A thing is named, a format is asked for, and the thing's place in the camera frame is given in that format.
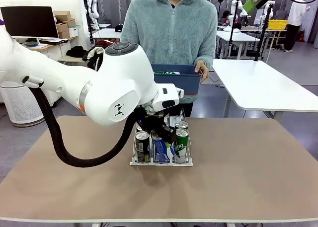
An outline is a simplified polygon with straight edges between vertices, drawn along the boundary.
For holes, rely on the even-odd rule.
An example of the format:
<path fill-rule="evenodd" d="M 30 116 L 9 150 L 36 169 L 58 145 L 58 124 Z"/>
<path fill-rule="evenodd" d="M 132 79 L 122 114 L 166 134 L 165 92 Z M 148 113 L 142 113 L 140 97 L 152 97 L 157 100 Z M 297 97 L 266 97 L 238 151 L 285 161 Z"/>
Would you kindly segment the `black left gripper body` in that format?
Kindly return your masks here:
<path fill-rule="evenodd" d="M 147 132 L 154 131 L 160 138 L 162 127 L 168 126 L 164 118 L 169 114 L 169 109 L 164 109 L 155 114 L 148 114 L 144 108 L 136 108 L 135 113 L 137 115 L 137 123 L 140 127 Z"/>

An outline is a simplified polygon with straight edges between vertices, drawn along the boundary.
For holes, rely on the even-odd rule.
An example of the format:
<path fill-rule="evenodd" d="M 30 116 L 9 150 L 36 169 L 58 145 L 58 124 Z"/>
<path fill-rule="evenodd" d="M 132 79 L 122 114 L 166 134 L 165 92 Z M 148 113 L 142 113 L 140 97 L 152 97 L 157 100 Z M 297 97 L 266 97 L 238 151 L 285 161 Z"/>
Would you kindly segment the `blue beverage can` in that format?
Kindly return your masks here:
<path fill-rule="evenodd" d="M 152 140 L 152 146 L 154 148 L 154 161 L 156 163 L 169 163 L 173 160 L 173 146 L 165 143 L 158 135 L 156 140 Z"/>

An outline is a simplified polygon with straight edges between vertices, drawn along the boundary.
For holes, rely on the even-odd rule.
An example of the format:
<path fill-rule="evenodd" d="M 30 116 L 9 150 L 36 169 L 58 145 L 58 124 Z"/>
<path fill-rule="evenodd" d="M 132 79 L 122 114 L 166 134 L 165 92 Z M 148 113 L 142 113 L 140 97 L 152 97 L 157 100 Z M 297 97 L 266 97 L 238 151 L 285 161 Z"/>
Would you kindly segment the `blue plastic bin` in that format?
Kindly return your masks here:
<path fill-rule="evenodd" d="M 184 95 L 195 96 L 199 92 L 201 73 L 195 72 L 193 65 L 158 65 L 152 64 L 153 71 L 180 72 L 180 75 L 155 75 L 156 83 L 173 83 L 184 90 Z"/>

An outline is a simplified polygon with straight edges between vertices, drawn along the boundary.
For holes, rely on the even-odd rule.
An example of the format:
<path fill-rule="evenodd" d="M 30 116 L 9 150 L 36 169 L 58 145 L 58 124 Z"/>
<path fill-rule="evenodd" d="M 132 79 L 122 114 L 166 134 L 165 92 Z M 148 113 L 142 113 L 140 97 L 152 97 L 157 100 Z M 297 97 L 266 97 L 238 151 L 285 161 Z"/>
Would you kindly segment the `person left forearm teal sleeve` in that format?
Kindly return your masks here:
<path fill-rule="evenodd" d="M 212 68 L 216 50 L 216 34 L 217 24 L 213 23 L 203 36 L 203 40 L 199 46 L 198 56 L 194 61 L 195 66 L 202 63 L 208 70 Z"/>

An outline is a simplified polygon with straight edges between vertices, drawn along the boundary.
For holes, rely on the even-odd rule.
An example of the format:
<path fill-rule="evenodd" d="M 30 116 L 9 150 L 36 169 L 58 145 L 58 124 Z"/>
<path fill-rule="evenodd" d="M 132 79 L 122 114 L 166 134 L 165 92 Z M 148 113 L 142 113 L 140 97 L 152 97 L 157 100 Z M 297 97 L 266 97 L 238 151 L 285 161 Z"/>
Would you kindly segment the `person left hand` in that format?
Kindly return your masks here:
<path fill-rule="evenodd" d="M 205 62 L 203 60 L 199 60 L 195 66 L 195 72 L 201 73 L 200 83 L 204 82 L 209 76 L 209 69 L 206 67 Z"/>

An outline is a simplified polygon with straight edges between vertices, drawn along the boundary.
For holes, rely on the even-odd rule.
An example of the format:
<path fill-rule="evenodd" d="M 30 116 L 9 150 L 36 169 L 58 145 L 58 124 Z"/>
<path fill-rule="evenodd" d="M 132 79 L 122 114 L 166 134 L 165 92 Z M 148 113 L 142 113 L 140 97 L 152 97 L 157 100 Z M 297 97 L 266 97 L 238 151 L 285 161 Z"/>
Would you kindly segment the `yellow plastic crate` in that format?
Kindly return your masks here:
<path fill-rule="evenodd" d="M 268 21 L 268 29 L 269 30 L 284 30 L 287 24 L 288 24 L 287 20 L 271 19 Z"/>

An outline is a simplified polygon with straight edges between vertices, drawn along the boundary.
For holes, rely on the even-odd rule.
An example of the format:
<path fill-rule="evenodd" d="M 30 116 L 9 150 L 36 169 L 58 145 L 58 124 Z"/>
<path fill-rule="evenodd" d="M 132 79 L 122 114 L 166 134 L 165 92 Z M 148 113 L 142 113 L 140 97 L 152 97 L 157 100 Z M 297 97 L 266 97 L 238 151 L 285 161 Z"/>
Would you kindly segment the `standing person white shirt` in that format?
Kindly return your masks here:
<path fill-rule="evenodd" d="M 293 2 L 291 5 L 284 44 L 285 52 L 293 52 L 293 46 L 295 45 L 301 26 L 302 17 L 311 8 L 310 5 L 306 5 L 304 2 L 305 0 L 296 0 L 296 2 Z"/>

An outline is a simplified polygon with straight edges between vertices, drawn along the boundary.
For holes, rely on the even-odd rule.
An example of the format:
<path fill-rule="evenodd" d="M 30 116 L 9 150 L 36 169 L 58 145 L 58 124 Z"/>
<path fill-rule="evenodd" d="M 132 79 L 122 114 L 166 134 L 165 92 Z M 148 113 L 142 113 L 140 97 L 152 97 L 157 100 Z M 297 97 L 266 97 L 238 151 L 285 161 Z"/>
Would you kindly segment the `white background table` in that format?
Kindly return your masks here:
<path fill-rule="evenodd" d="M 247 51 L 248 44 L 258 43 L 260 39 L 253 36 L 247 35 L 245 33 L 234 33 L 226 31 L 217 31 L 217 38 L 219 39 L 220 49 L 219 59 L 227 59 L 231 56 L 232 46 L 238 47 L 238 53 L 236 59 L 239 60 L 241 57 L 244 57 Z"/>
<path fill-rule="evenodd" d="M 117 39 L 120 40 L 122 33 L 116 32 L 114 28 L 103 28 L 101 30 L 93 33 L 92 37 L 94 40 L 109 40 L 109 39 Z"/>

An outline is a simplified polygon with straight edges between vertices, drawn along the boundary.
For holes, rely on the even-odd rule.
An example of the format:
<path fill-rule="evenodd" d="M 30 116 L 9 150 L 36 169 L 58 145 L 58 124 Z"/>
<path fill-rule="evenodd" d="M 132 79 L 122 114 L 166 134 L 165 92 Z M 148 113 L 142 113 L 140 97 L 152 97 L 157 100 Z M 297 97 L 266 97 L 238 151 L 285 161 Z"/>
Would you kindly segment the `wooden shelf unit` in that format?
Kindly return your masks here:
<path fill-rule="evenodd" d="M 267 48 L 270 48 L 270 45 L 275 49 L 276 47 L 280 47 L 280 44 L 284 43 L 284 39 L 286 38 L 287 30 L 269 30 L 266 29 L 265 32 L 265 42 Z"/>

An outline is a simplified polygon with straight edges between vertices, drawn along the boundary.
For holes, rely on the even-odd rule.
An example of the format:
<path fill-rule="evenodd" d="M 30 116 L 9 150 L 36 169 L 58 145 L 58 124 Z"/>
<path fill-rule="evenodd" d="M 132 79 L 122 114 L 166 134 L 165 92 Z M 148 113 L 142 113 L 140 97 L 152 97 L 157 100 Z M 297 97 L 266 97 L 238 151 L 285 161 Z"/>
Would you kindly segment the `dark white-striped jacket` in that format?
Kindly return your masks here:
<path fill-rule="evenodd" d="M 104 48 L 95 46 L 89 51 L 84 52 L 83 61 L 88 61 L 87 66 L 95 71 L 98 71 L 103 62 Z"/>

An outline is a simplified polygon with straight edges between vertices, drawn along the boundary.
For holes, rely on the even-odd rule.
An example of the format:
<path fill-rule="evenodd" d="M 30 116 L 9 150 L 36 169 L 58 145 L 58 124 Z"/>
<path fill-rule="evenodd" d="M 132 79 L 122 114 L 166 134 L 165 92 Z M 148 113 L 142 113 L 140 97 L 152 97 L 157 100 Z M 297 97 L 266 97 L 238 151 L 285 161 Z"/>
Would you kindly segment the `red jacket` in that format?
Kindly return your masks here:
<path fill-rule="evenodd" d="M 107 48 L 107 47 L 109 47 L 115 43 L 119 43 L 119 42 L 120 42 L 119 40 L 115 40 L 115 41 L 101 40 L 101 41 L 96 42 L 95 46 Z"/>

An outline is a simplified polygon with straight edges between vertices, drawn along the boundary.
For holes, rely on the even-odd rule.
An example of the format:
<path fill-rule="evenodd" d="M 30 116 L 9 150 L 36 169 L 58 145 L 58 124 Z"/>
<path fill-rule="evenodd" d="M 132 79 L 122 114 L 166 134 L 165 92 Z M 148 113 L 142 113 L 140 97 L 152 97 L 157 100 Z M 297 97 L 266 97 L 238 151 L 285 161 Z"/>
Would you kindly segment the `small white rolling table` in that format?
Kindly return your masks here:
<path fill-rule="evenodd" d="M 66 63 L 85 63 L 82 58 L 75 58 L 70 56 L 63 56 L 61 57 L 58 62 L 66 64 Z"/>

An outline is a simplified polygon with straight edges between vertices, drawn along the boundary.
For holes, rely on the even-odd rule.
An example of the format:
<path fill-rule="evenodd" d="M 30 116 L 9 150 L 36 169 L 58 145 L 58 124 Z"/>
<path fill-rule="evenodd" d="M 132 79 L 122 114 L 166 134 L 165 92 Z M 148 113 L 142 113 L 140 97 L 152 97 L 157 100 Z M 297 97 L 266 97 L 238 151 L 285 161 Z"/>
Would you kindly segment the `black hat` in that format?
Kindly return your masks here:
<path fill-rule="evenodd" d="M 66 52 L 66 55 L 73 58 L 82 58 L 87 53 L 82 46 L 74 46 Z"/>

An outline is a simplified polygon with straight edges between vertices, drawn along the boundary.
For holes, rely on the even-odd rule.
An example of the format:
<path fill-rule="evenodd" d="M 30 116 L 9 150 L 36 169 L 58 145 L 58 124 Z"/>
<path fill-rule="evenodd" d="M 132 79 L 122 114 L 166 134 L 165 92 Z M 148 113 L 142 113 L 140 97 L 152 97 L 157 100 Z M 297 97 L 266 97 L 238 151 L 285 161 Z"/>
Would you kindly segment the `white cylindrical air purifier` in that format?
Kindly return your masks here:
<path fill-rule="evenodd" d="M 4 81 L 0 84 L 9 119 L 15 127 L 35 126 L 44 121 L 42 111 L 29 88 L 16 82 Z"/>

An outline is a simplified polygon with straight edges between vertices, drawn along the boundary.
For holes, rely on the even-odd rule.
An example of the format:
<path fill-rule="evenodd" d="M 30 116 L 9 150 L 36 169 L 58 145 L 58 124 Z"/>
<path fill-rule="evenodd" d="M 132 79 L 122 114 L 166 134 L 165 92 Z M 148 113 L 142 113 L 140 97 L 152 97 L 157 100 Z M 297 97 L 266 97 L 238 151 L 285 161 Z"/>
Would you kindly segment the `black computer monitor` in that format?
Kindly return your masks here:
<path fill-rule="evenodd" d="M 0 11 L 5 29 L 12 37 L 59 37 L 50 6 L 4 6 Z"/>

